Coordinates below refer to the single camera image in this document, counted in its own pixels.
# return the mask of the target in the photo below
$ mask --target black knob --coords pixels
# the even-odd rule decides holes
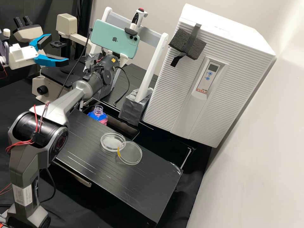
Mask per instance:
[[[42,86],[39,86],[37,88],[37,92],[40,94],[40,95],[44,95],[48,92],[48,88],[45,86],[45,85],[42,85]]]

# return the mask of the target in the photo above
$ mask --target ribbed panel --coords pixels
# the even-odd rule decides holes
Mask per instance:
[[[193,27],[179,22],[177,29],[190,33]],[[203,30],[199,31],[198,37],[207,43],[198,60],[183,57],[174,68],[170,63],[179,52],[173,48],[168,50],[144,121],[170,131],[204,56],[218,59],[228,63],[229,69],[215,91],[209,94],[202,115],[189,136],[197,142],[217,147],[274,56]]]
[[[188,57],[183,57],[183,61],[180,60],[176,67],[171,67],[172,60],[179,54],[180,52],[174,48],[168,49],[143,118],[144,122],[167,131],[172,129],[189,88],[202,64],[201,61],[191,61]]]

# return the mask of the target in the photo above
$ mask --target control panel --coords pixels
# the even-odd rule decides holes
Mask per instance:
[[[221,67],[220,64],[210,61],[203,74],[202,79],[200,80],[199,85],[196,88],[196,91],[207,94],[220,67]]]

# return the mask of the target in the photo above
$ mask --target plastic bottle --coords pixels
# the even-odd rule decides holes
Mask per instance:
[[[88,113],[88,116],[92,117],[93,119],[104,125],[107,125],[108,116],[103,112],[103,110],[104,108],[101,105],[97,105],[95,106],[94,111]]]

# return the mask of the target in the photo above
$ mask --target white wall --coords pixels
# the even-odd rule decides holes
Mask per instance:
[[[291,40],[207,169],[187,228],[304,227],[303,5],[275,32]]]
[[[279,31],[279,28],[284,25],[283,22],[286,20],[287,12],[293,7],[291,2],[294,1],[295,0],[94,0],[91,26],[96,19],[101,19],[103,11],[107,6],[113,8],[114,12],[129,19],[132,19],[136,9],[143,7],[149,15],[143,20],[142,25],[159,33],[168,33],[169,42],[173,36],[183,6],[185,3],[189,3],[255,28],[270,43],[273,50],[278,53],[283,46],[279,45],[279,36],[275,34],[275,32]],[[129,61],[129,63],[133,62],[147,69],[153,52],[153,47],[140,42],[139,50],[135,58]],[[160,71],[166,52],[167,49],[164,50],[159,60],[155,71],[156,74]]]

